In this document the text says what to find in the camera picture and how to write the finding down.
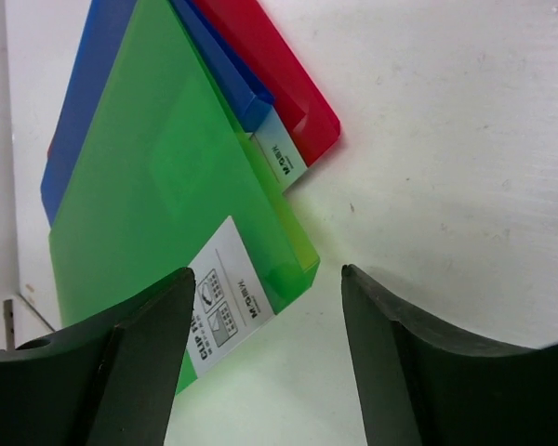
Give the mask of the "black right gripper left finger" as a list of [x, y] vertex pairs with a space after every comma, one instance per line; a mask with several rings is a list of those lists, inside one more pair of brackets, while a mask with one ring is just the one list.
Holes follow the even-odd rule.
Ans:
[[0, 445], [161, 445], [193, 314], [180, 268], [102, 312], [0, 349]]

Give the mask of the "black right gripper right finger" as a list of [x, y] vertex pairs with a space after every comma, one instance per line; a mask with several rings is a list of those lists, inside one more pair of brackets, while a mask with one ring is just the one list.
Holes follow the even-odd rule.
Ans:
[[475, 334], [354, 265], [341, 295], [370, 445], [558, 445], [558, 343]]

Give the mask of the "green clip file folder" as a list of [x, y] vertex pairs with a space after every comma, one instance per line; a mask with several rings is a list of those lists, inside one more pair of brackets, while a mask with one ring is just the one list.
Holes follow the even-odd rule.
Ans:
[[307, 291], [320, 258], [168, 1], [135, 1], [49, 249], [62, 322], [196, 279], [184, 389]]

